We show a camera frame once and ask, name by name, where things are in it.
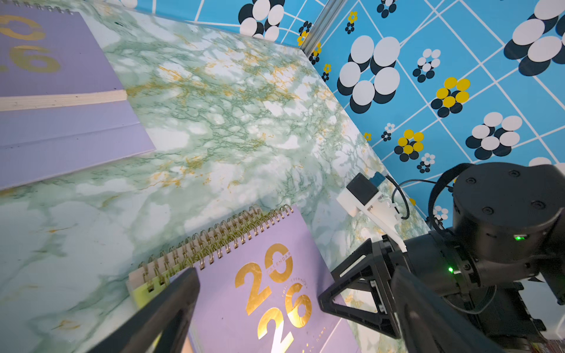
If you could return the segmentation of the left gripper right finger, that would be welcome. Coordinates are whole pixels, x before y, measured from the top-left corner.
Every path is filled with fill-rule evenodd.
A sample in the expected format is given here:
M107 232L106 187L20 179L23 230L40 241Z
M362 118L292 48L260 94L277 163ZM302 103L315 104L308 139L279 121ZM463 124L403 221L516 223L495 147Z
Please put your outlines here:
M409 352L503 351L405 267L395 270L391 289Z

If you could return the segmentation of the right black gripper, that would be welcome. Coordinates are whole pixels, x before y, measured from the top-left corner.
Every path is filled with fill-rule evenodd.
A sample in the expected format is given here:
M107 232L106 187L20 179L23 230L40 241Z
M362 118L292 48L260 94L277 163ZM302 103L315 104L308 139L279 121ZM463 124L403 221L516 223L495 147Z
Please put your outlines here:
M402 252L389 237L364 241L332 270L334 284L319 294L320 309L400 339L390 282L402 266L504 349L523 352L545 341L543 321L530 315L521 296L520 281L539 273L533 260L480 259L435 231L408 240L406 247Z

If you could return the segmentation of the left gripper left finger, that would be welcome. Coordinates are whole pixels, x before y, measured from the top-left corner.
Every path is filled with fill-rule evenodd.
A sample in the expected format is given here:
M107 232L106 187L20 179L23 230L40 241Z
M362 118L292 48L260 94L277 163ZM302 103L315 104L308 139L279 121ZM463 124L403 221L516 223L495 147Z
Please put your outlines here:
M169 287L138 311L92 352L181 352L200 293L197 270L185 269Z

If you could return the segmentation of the green calendar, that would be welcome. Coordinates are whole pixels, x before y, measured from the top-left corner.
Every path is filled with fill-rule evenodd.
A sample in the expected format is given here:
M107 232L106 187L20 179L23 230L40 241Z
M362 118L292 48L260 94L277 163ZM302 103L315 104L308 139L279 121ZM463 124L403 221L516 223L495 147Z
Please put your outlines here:
M166 286L164 285L148 285L144 283L143 285L132 289L129 294L132 297L132 300L136 304L137 308L141 309L149 302L151 302L165 288Z

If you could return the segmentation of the purple calendar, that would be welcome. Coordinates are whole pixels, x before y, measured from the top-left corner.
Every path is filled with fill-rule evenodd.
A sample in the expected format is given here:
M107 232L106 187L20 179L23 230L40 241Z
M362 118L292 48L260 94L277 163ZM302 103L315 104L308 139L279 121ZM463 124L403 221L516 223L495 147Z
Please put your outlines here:
M154 151L83 17L1 3L1 188Z
M281 207L194 268L193 352L359 351L350 325L319 306L334 279L298 207Z

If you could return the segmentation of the pink calendar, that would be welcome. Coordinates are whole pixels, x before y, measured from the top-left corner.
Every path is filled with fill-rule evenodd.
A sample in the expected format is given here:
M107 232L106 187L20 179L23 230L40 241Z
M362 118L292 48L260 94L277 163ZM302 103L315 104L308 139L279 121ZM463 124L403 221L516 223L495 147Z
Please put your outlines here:
M162 252L159 257L150 257L142 262L138 269L129 274L129 285L132 290L144 287L152 292L159 286L167 285L173 275L194 265L213 263L293 213L293 207L288 204L268 212L251 206L213 227L194 233L169 251Z

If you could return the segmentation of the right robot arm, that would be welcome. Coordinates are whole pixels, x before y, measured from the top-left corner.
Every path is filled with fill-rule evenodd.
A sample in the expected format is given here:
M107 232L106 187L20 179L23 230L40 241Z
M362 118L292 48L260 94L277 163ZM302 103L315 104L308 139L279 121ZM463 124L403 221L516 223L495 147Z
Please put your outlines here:
M378 205L378 178L359 174L339 196L383 236L366 240L333 270L319 306L390 338L409 352L527 352L544 322L521 297L542 276L564 303L564 174L552 165L462 163L441 175L428 202L453 193L453 224L403 240L400 214Z

